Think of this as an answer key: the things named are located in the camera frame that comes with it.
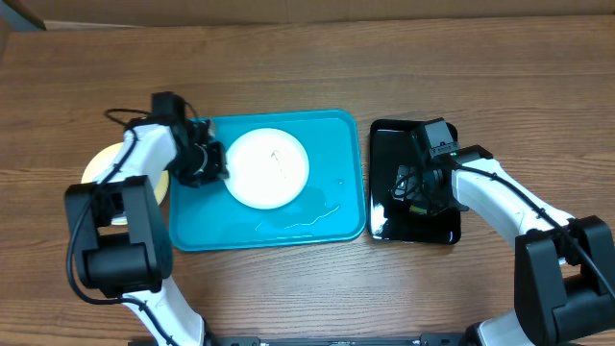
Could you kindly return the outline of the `green yellow sponge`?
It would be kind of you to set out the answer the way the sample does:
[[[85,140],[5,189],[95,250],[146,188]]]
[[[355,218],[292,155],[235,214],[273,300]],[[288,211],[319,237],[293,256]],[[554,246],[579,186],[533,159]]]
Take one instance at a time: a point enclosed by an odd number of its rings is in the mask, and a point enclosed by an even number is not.
[[[408,210],[410,212],[413,212],[413,213],[424,214],[424,215],[427,215],[427,214],[430,213],[430,208],[428,206],[423,206],[423,205],[414,205],[414,204],[412,204],[408,208]]]

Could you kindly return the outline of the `white plate with stain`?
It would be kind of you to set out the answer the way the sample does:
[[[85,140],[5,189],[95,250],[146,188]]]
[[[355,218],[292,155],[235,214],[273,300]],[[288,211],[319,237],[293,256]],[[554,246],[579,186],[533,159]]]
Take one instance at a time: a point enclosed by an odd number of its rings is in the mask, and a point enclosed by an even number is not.
[[[308,182],[308,153],[291,134],[273,128],[250,131],[226,152],[225,186],[241,204],[272,210],[292,202]]]

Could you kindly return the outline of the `yellow plate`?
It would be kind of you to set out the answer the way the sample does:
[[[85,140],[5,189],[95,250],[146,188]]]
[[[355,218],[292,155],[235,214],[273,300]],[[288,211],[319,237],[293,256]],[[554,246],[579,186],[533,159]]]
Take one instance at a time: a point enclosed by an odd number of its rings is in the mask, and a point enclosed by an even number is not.
[[[81,183],[91,183],[96,177],[102,174],[103,171],[112,163],[113,159],[118,154],[121,147],[121,142],[115,143],[96,154],[86,166],[86,169],[82,175]],[[163,171],[158,185],[154,189],[154,194],[159,206],[165,199],[169,188],[169,181],[169,173],[167,171]]]

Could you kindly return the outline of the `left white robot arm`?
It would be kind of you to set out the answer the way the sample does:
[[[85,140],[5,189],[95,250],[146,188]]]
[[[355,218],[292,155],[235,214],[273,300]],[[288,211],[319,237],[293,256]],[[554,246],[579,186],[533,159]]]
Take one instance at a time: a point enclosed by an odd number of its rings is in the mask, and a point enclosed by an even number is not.
[[[123,126],[110,166],[64,193],[73,292],[94,306],[129,308],[158,345],[217,342],[172,278],[172,245],[154,193],[163,172],[188,187],[224,176],[222,145],[211,127],[169,115],[134,118]]]

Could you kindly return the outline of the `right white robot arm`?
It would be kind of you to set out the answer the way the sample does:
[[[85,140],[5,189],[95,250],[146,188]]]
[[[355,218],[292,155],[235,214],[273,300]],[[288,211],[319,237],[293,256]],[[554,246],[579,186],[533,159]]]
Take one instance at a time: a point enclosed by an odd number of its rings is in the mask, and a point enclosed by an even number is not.
[[[513,248],[514,308],[468,328],[463,345],[571,345],[614,327],[614,242],[511,178],[479,145],[445,144],[398,174],[393,200],[440,215],[473,210]]]

